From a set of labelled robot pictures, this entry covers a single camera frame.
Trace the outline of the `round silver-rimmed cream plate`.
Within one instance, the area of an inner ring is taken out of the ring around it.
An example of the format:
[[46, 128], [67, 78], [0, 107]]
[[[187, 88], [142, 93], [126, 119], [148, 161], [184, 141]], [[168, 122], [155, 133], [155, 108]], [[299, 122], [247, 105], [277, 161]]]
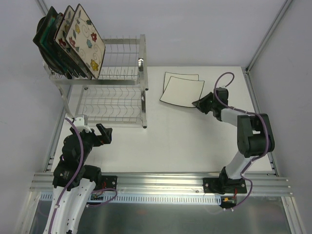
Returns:
[[[38, 24], [37, 24], [37, 29], [36, 29], [36, 34], [39, 32], [39, 29], [41, 28], [43, 22], [45, 20], [45, 17], [42, 17]], [[47, 54], [45, 54], [44, 51], [42, 51], [41, 49], [39, 49], [39, 52], [43, 58], [43, 61], [48, 65], [48, 67], [54, 71], [57, 74], [60, 75], [64, 75], [64, 72], [62, 71], [62, 69], [60, 69], [56, 64], [54, 64], [54, 62], [49, 58], [49, 56]]]

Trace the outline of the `cream floral square plate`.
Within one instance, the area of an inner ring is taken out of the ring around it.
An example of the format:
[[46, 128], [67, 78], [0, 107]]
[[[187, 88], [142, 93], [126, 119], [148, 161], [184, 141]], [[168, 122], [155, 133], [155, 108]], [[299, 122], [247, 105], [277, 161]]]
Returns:
[[67, 66], [65, 69], [71, 76], [83, 77], [85, 78], [85, 73], [81, 70], [78, 58], [70, 47], [70, 43], [65, 40], [65, 35], [69, 30], [69, 24], [72, 19], [74, 10], [68, 5], [57, 29], [57, 32], [54, 37], [55, 43], [60, 47], [60, 56], [63, 60], [63, 63]]

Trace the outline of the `dark square teal-centre plate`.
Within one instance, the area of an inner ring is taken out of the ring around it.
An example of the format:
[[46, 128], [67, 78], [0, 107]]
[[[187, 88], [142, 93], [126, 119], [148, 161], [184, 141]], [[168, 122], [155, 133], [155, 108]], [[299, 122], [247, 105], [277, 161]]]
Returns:
[[34, 44], [45, 52], [49, 56], [49, 58], [56, 64], [60, 69], [61, 66], [57, 62], [56, 53], [54, 52], [53, 41], [53, 25], [55, 23], [56, 17], [58, 13], [54, 7], [50, 7], [47, 15], [45, 16], [45, 20], [39, 29], [39, 32], [35, 35], [33, 42]]

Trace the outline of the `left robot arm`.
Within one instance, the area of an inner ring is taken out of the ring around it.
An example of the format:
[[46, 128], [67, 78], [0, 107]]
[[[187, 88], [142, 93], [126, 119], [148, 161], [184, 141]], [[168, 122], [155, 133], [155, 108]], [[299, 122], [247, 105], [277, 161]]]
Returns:
[[100, 135], [94, 129], [72, 126], [71, 134], [63, 141], [53, 172], [53, 197], [45, 234], [76, 234], [91, 192], [102, 186], [101, 169], [84, 163], [94, 147], [111, 143], [113, 130], [102, 124], [96, 127]]

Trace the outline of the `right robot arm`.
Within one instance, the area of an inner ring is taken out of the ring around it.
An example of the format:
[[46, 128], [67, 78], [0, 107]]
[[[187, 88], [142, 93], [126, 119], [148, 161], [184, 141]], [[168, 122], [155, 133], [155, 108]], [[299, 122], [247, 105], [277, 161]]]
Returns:
[[251, 165], [275, 148], [275, 141], [267, 114], [255, 114], [240, 111], [228, 106], [229, 91], [226, 88], [215, 88], [205, 97], [192, 104], [200, 112], [213, 116], [220, 122], [236, 127], [238, 151], [232, 161], [222, 168], [218, 177], [203, 178], [205, 193], [246, 194], [245, 172]]

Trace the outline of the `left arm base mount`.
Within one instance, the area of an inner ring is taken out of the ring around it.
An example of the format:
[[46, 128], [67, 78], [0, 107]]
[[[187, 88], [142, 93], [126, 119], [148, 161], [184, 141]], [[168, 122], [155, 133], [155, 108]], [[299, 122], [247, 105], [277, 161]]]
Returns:
[[117, 188], [117, 180], [118, 180], [118, 176], [116, 176], [116, 175], [102, 175], [100, 187], [102, 189], [108, 189], [108, 188], [116, 189]]

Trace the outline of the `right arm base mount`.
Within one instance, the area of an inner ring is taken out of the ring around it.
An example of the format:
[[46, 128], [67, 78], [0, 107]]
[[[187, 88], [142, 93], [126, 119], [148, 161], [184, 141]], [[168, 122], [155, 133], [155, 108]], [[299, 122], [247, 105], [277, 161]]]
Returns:
[[225, 179], [221, 181], [220, 178], [206, 177], [203, 178], [204, 193], [215, 194], [246, 194], [247, 187], [244, 179]]

